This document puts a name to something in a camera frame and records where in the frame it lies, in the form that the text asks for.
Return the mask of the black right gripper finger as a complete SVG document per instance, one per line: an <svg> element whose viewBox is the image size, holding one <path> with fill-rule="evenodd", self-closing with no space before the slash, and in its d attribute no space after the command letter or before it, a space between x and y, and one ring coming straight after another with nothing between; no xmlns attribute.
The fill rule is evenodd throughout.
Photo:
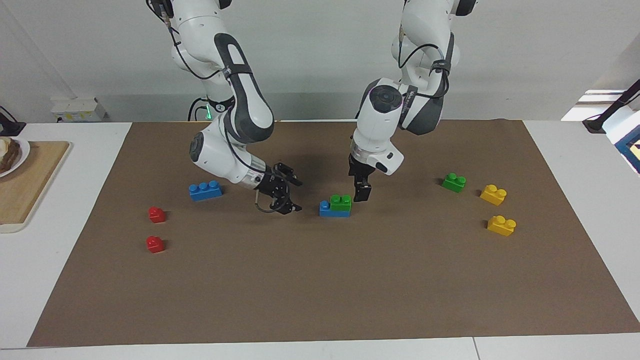
<svg viewBox="0 0 640 360"><path fill-rule="evenodd" d="M303 182L297 177L294 170L283 162L277 162L274 165L274 170L292 186L301 187L303 185Z"/></svg>
<svg viewBox="0 0 640 360"><path fill-rule="evenodd" d="M299 212L303 208L300 205L294 203L290 198L275 197L272 199L272 203L269 206L270 213L276 213L281 215L287 215L292 212Z"/></svg>

